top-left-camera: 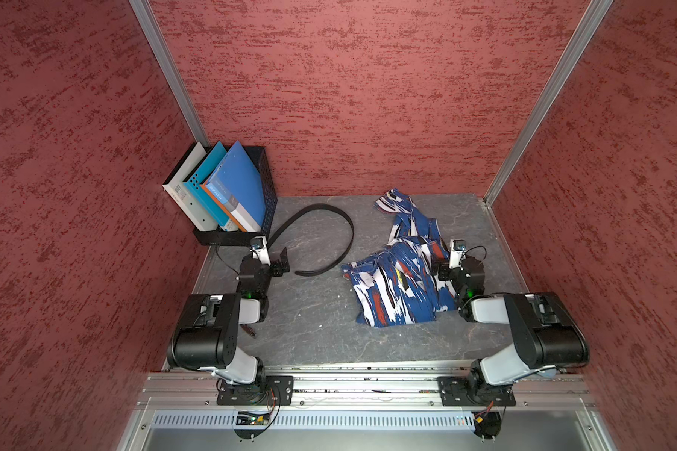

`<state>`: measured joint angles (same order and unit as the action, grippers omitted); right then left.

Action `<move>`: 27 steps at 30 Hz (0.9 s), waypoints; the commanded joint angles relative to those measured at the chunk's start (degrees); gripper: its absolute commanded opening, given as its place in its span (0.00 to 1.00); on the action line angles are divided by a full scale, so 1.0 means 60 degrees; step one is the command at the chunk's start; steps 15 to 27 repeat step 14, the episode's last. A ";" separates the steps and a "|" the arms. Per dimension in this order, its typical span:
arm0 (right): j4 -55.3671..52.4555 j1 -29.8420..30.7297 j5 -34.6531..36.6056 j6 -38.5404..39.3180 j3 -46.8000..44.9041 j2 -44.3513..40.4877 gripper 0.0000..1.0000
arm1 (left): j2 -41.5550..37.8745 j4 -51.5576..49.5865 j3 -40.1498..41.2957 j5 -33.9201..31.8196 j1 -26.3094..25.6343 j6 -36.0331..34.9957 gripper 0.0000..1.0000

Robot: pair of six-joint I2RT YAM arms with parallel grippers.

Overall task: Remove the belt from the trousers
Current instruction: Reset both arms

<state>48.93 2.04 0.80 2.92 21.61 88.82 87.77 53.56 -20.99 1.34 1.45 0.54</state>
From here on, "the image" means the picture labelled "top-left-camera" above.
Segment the blue white patterned trousers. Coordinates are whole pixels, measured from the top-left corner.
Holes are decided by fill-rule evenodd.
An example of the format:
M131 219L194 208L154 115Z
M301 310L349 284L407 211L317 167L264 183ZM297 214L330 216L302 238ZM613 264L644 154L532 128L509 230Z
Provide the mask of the blue white patterned trousers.
M375 205L394 217L387 245L342 265L359 307L355 322L386 328L435 321L437 313L456 310L455 289L432 273L434 263L449 258L436 219L396 189Z

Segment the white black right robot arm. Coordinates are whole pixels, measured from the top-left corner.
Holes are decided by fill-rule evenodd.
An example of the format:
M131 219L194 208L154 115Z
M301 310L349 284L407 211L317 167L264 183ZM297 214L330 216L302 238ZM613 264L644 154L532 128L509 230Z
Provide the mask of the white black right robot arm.
M477 359L468 375L443 378L440 389L459 404L513 406L513 384L528 376L553 376L561 368L581 368L590 361L584 334L554 292L483 293L483 263L467 256L434 259L432 274L451 283L455 304L467 322L503 324L512 343L492 356Z

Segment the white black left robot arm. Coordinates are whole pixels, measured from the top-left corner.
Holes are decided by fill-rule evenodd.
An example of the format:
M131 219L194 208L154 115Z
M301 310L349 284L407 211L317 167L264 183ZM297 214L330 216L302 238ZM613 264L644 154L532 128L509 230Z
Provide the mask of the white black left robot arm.
M238 334L266 320L270 283L289 270L286 250L272 256L253 249L241 262L235 292L189 296L167 347L168 365L268 392L263 362L239 347Z

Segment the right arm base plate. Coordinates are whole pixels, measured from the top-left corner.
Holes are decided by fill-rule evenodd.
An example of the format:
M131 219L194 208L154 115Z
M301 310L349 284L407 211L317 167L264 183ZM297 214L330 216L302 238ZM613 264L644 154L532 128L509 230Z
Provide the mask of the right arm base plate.
M438 392L444 407L515 407L513 386L490 385L474 376L439 377Z

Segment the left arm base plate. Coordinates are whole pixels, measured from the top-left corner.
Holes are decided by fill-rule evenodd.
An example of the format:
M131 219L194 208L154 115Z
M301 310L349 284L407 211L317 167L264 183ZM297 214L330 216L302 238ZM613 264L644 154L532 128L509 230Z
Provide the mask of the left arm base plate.
M265 406L268 408L291 405L294 377L267 376L255 384L216 385L216 404L219 406Z

